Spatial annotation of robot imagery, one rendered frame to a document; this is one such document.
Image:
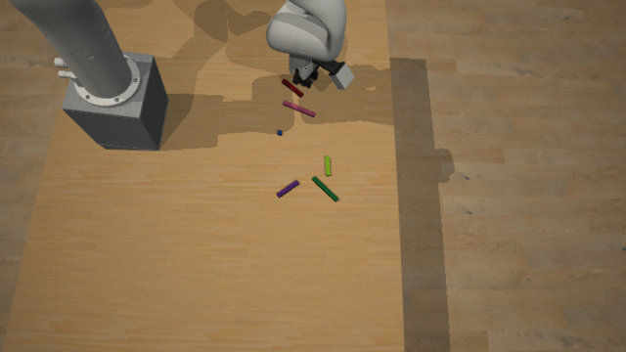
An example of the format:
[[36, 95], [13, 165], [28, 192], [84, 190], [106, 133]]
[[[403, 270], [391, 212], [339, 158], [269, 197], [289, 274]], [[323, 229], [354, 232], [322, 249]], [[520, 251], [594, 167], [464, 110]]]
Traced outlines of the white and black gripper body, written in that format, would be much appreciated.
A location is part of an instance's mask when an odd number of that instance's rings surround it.
[[302, 80], [305, 80], [313, 72], [313, 70], [318, 66], [312, 63], [312, 60], [313, 59], [309, 59], [309, 58], [305, 58], [301, 56], [290, 55], [290, 58], [289, 58], [290, 73], [293, 74], [295, 72], [295, 69], [297, 68], [299, 70], [300, 78]]

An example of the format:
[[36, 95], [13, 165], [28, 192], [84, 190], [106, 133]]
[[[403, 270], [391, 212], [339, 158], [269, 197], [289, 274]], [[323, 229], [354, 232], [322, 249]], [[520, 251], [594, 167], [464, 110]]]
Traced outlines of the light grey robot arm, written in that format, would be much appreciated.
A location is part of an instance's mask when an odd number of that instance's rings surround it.
[[[59, 70], [59, 77], [71, 78], [84, 101], [112, 108], [138, 92], [140, 70], [132, 59], [122, 57], [95, 0], [8, 1], [54, 47], [60, 55], [54, 59], [55, 66], [71, 70]], [[337, 89], [343, 90], [354, 78], [346, 62], [335, 61], [343, 45], [346, 15], [344, 0], [287, 0], [269, 21], [266, 40], [273, 50], [313, 59], [312, 63], [330, 72]]]

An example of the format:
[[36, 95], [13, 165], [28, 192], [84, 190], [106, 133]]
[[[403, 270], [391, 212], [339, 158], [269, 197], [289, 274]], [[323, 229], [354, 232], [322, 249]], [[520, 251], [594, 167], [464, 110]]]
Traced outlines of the dark red rod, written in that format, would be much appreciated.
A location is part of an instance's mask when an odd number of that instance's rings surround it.
[[303, 96], [303, 93], [295, 88], [292, 84], [290, 84], [287, 80], [283, 79], [282, 83], [285, 84], [288, 88], [290, 88], [297, 96], [300, 98]]

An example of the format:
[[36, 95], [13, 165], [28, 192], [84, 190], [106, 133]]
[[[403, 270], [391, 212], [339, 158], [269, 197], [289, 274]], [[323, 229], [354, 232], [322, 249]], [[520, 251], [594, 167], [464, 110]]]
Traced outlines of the pink rod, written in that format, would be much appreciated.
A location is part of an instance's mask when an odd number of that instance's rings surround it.
[[307, 115], [312, 116], [312, 117], [315, 117], [315, 115], [316, 115], [316, 112], [313, 112], [311, 110], [307, 110], [305, 108], [302, 108], [300, 106], [297, 106], [297, 105], [292, 104], [292, 103], [287, 102], [287, 101], [283, 102], [283, 106], [286, 106], [286, 107], [291, 108], [293, 110], [297, 110], [299, 112], [302, 112], [302, 113], [307, 114]]

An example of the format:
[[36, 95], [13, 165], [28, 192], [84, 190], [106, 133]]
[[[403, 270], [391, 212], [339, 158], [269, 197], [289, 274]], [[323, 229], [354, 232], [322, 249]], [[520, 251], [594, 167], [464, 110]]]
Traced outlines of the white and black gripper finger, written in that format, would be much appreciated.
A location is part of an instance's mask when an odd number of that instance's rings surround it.
[[317, 80], [317, 77], [318, 77], [318, 70], [317, 70], [317, 69], [318, 69], [318, 68], [319, 68], [319, 66], [317, 66], [317, 67], [313, 70], [313, 72], [309, 75], [309, 77], [310, 77], [310, 78], [312, 78], [312, 79], [314, 79], [314, 80]]
[[307, 88], [311, 87], [311, 78], [308, 77], [306, 80], [302, 80], [299, 76], [299, 70], [296, 68], [292, 83], [297, 85], [298, 83], [300, 83], [300, 81], [303, 81], [301, 82], [302, 86], [307, 87]]

